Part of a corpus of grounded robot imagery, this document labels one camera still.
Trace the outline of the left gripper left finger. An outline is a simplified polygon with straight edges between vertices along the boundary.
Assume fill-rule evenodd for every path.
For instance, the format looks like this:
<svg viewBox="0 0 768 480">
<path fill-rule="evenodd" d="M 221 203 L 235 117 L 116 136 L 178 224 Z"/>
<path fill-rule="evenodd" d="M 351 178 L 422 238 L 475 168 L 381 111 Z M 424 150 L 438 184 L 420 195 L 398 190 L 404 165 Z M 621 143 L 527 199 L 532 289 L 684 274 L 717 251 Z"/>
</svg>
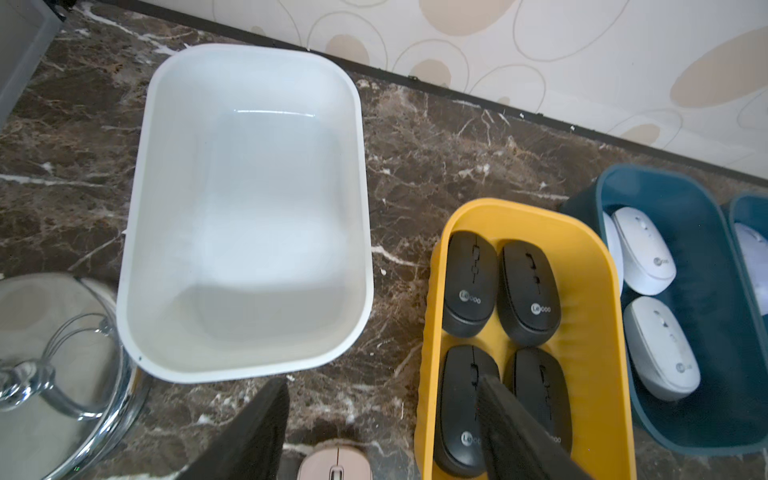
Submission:
<svg viewBox="0 0 768 480">
<path fill-rule="evenodd" d="M 285 441 L 290 396 L 283 379 L 271 379 L 181 479 L 275 479 Z"/>
</svg>

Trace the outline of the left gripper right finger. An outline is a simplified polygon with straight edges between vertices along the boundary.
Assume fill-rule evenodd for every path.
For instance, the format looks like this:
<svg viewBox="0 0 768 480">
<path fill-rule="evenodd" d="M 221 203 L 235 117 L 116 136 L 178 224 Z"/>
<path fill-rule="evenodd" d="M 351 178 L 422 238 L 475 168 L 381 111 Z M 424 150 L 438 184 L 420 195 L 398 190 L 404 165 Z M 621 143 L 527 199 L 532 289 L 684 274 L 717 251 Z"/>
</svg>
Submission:
<svg viewBox="0 0 768 480">
<path fill-rule="evenodd" d="M 585 472 L 495 377 L 477 388 L 483 458 L 490 479 L 588 479 Z"/>
</svg>

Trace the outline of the black mouse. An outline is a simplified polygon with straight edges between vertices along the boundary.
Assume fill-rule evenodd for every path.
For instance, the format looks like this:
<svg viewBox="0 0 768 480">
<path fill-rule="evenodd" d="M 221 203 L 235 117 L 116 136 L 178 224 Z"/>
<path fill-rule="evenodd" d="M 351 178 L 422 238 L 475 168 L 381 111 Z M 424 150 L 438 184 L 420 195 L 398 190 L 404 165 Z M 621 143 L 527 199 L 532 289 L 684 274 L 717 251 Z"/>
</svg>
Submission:
<svg viewBox="0 0 768 480">
<path fill-rule="evenodd" d="M 559 290 L 546 254 L 538 246 L 510 240 L 500 252 L 499 321 L 518 347 L 546 343 L 562 319 Z"/>
<path fill-rule="evenodd" d="M 438 384 L 434 460 L 454 477 L 486 472 L 477 420 L 477 388 L 483 376 L 500 377 L 496 361 L 484 350 L 472 345 L 447 350 Z"/>
<path fill-rule="evenodd" d="M 507 363 L 504 383 L 554 442 L 571 454 L 570 400 L 560 363 L 540 348 L 518 349 Z"/>
<path fill-rule="evenodd" d="M 480 333 L 496 306 L 497 253 L 481 235 L 455 231 L 448 243 L 443 329 L 455 337 Z"/>
</svg>

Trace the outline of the yellow storage box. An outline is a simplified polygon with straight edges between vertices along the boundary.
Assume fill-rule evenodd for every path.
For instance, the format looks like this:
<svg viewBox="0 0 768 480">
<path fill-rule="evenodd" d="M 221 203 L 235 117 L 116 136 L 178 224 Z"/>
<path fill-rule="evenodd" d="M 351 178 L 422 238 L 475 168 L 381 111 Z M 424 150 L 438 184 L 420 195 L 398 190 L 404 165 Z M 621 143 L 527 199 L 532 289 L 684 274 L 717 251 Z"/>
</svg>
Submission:
<svg viewBox="0 0 768 480">
<path fill-rule="evenodd" d="M 562 321 L 543 350 L 560 363 L 572 414 L 571 457 L 594 479 L 633 479 L 636 463 L 618 276 L 597 234 L 568 215 L 494 198 L 469 201 L 447 221 L 431 258 L 421 349 L 414 456 L 422 478 L 446 479 L 434 461 L 440 367 L 461 339 L 444 331 L 448 241 L 472 231 L 495 247 L 539 246 L 549 259 Z"/>
</svg>

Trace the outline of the white mouse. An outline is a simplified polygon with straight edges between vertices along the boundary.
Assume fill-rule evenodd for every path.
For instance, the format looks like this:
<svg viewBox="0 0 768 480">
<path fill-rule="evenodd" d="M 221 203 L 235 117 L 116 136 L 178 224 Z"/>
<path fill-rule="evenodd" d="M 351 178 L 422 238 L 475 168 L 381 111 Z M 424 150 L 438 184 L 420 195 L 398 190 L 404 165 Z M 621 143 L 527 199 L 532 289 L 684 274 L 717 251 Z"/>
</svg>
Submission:
<svg viewBox="0 0 768 480">
<path fill-rule="evenodd" d="M 698 362 L 666 304 L 653 297 L 638 297 L 626 306 L 623 324 L 635 370 L 655 398 L 678 401 L 699 387 Z"/>
<path fill-rule="evenodd" d="M 623 293 L 624 287 L 624 260 L 621 239 L 613 218 L 606 212 L 602 213 L 609 253 L 614 261 L 618 275 L 619 293 Z"/>
<path fill-rule="evenodd" d="M 640 295 L 666 290 L 677 269 L 663 236 L 648 215 L 625 206 L 612 215 L 622 248 L 624 281 Z"/>
</svg>

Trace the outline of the white storage box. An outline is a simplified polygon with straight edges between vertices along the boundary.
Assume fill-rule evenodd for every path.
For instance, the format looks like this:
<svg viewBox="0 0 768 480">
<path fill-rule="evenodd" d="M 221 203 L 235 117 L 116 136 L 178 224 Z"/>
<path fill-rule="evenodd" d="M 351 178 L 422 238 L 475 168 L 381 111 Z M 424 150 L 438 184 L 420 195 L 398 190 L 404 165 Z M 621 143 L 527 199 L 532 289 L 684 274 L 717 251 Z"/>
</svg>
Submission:
<svg viewBox="0 0 768 480">
<path fill-rule="evenodd" d="M 312 369 L 374 297 L 361 101 L 315 54 L 205 44 L 147 90 L 116 322 L 173 383 Z"/>
</svg>

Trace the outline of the purple mouse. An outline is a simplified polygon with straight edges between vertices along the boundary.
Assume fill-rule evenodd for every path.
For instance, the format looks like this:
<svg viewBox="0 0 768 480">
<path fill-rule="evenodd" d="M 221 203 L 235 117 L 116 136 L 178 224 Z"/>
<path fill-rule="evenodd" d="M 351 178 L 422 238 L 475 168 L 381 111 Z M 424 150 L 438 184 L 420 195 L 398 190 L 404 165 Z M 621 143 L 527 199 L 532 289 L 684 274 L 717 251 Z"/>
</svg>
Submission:
<svg viewBox="0 0 768 480">
<path fill-rule="evenodd" d="M 760 314 L 767 314 L 767 240 L 753 228 L 734 224 Z"/>
</svg>

